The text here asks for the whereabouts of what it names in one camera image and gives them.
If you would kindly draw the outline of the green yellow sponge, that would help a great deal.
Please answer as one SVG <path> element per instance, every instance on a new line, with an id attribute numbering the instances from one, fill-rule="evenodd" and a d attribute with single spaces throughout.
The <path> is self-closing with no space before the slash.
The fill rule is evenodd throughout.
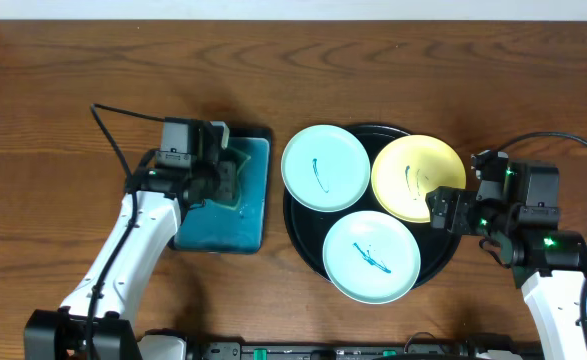
<path id="1" fill-rule="evenodd" d="M 216 204 L 232 210 L 239 206 L 242 194 L 240 175 L 250 159 L 250 155 L 234 147 L 221 152 L 217 166 L 220 183 L 214 198 Z"/>

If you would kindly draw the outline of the round black tray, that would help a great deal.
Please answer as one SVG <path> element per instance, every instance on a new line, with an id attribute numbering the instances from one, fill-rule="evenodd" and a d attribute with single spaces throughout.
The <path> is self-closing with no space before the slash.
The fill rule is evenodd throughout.
<path id="1" fill-rule="evenodd" d="M 346 130 L 352 133 L 363 145 L 371 160 L 392 141 L 408 136 L 402 128 L 386 124 L 349 125 Z M 324 239 L 330 228 L 342 217 L 357 211 L 385 210 L 379 204 L 371 187 L 350 207 L 338 212 L 318 212 L 311 210 L 289 192 L 283 196 L 283 214 L 287 232 L 293 246 L 305 263 L 318 275 L 327 278 L 322 259 Z M 437 276 L 453 258 L 461 237 L 443 229 L 434 229 L 427 223 L 405 222 L 420 250 L 421 268 L 414 286 L 426 284 Z"/>

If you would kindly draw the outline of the light green plate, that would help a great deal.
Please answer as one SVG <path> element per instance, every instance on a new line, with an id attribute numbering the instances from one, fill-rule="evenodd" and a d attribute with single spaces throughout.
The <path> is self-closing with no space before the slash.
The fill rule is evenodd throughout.
<path id="1" fill-rule="evenodd" d="M 346 129 L 314 125 L 295 134 L 281 158 L 284 185 L 301 205 L 337 212 L 365 193 L 371 165 L 364 145 Z"/>
<path id="2" fill-rule="evenodd" d="M 416 284 L 421 269 L 417 241 L 396 218 L 358 211 L 331 226 L 322 261 L 329 280 L 347 297 L 365 304 L 391 303 Z"/>

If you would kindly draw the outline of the yellow plate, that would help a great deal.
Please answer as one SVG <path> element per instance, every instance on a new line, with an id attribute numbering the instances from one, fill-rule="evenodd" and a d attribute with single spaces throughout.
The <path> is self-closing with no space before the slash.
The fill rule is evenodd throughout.
<path id="1" fill-rule="evenodd" d="M 375 157 L 371 186 L 379 204 L 391 215 L 428 223 L 426 195 L 440 186 L 465 188 L 466 172 L 447 143 L 431 136 L 408 135 L 390 142 Z"/>

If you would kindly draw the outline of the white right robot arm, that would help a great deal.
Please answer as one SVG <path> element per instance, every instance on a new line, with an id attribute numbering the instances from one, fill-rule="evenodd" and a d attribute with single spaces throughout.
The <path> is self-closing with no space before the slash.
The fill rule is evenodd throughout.
<path id="1" fill-rule="evenodd" d="M 441 186 L 426 195 L 431 226 L 479 236 L 512 271 L 547 359 L 587 359 L 587 246 L 558 229 L 558 191 L 507 190 L 495 198 Z"/>

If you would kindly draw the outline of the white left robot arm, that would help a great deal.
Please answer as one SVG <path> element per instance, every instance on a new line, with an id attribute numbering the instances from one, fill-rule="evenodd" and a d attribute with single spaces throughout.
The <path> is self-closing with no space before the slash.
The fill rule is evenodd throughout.
<path id="1" fill-rule="evenodd" d="M 160 255 L 190 206 L 234 196 L 236 166 L 221 153 L 228 126 L 167 118 L 161 145 L 128 171 L 118 220 L 100 253 L 56 311 L 36 310 L 24 329 L 28 359 L 183 359 L 186 340 L 171 332 L 136 338 L 142 295 Z"/>

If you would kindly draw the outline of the black rectangular water tray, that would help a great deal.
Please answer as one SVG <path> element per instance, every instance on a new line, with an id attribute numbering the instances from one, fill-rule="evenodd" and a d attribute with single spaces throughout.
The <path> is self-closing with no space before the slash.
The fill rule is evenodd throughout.
<path id="1" fill-rule="evenodd" d="M 241 200 L 232 210 L 214 200 L 193 205 L 169 247 L 177 251 L 253 254 L 262 244 L 271 158 L 268 128 L 233 128 L 228 147 L 251 159 L 241 172 Z"/>

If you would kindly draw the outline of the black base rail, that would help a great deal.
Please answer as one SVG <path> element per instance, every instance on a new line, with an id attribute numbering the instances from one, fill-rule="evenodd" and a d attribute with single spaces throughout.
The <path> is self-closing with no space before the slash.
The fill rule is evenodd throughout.
<path id="1" fill-rule="evenodd" d="M 462 342 L 451 342 L 419 332 L 404 344 L 362 345 L 204 343 L 167 332 L 149 332 L 138 346 L 144 360 L 544 359 L 539 344 L 517 344 L 510 337 L 497 334 L 473 335 Z"/>

